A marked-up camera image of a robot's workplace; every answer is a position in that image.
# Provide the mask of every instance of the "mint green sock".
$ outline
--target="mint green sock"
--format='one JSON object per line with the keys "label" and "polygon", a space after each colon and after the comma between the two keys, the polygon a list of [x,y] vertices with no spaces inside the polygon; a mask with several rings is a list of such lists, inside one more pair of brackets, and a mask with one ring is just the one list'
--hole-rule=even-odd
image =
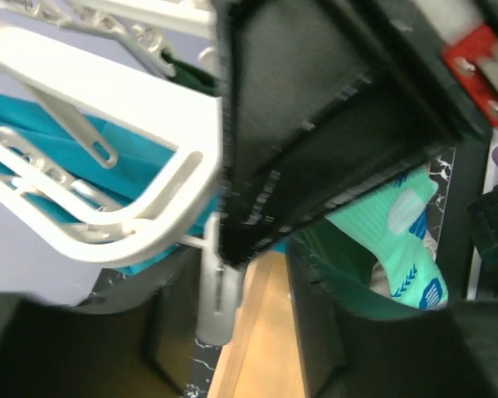
{"label": "mint green sock", "polygon": [[441,271],[422,242],[426,205],[436,190],[420,168],[327,216],[378,258],[394,300],[422,309],[448,300]]}

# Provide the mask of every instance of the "drying rack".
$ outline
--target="drying rack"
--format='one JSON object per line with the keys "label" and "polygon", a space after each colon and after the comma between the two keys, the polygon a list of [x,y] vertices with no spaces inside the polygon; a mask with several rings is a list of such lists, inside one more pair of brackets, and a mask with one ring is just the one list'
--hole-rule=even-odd
{"label": "drying rack", "polygon": [[[173,77],[174,67],[161,56],[172,53],[163,28],[214,40],[215,14],[210,5],[197,0],[70,0],[63,7],[51,0],[0,0],[0,8],[56,29],[115,40],[148,72],[0,21],[0,72],[26,87],[102,167],[112,168],[118,153],[82,112],[174,151],[143,193],[121,206],[72,176],[16,130],[0,126],[0,163],[13,172],[0,174],[0,202],[55,250],[88,264],[122,267],[147,260],[174,243],[198,247],[202,250],[198,336],[215,345],[227,343],[243,274],[224,265],[217,255],[217,213],[208,219],[202,239],[185,235],[218,188],[221,99],[166,80]],[[200,59],[217,73],[213,47]],[[193,117],[183,117],[181,109],[191,109]],[[56,222],[27,194],[57,204],[80,222]]]}

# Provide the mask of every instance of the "teal garment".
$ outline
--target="teal garment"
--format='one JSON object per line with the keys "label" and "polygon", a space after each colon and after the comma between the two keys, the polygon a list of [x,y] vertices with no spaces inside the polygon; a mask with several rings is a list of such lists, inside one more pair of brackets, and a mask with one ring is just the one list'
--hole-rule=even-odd
{"label": "teal garment", "polygon": [[[16,129],[68,172],[88,181],[122,205],[131,203],[150,184],[173,152],[106,120],[92,116],[87,118],[119,154],[118,163],[109,170],[100,166],[38,104],[0,95],[0,126]],[[1,163],[0,173],[12,175]],[[77,222],[73,216],[48,200],[35,196],[28,198],[59,222]],[[202,234],[204,224],[216,205],[217,200],[213,199],[188,233]],[[173,248],[143,263],[120,270],[126,274],[137,274],[159,262]]]}
{"label": "teal garment", "polygon": [[426,205],[436,190],[437,184],[421,167],[327,216],[376,256],[393,299],[420,309],[448,300],[441,271],[422,241]]}

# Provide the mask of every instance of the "white wall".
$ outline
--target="white wall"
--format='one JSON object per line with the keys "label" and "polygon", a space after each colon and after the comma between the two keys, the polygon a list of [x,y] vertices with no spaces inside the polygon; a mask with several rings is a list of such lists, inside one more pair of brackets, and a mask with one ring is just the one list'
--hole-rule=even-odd
{"label": "white wall", "polygon": [[[0,20],[140,69],[118,43],[61,32],[53,26],[1,10]],[[166,36],[173,43],[176,54],[194,64],[197,64],[199,52],[208,45],[203,39],[177,32],[166,32]],[[16,81],[2,74],[0,94],[30,99]],[[91,291],[99,272],[97,266],[77,263],[55,252],[0,204],[0,291],[31,292],[53,303],[76,303]]]}

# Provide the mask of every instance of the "wooden surface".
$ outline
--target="wooden surface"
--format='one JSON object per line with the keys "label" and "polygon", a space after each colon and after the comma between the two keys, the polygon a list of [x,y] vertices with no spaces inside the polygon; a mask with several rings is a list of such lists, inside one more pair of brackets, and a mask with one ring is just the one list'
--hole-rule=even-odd
{"label": "wooden surface", "polygon": [[305,397],[284,255],[266,254],[247,271],[234,337],[208,397]]}

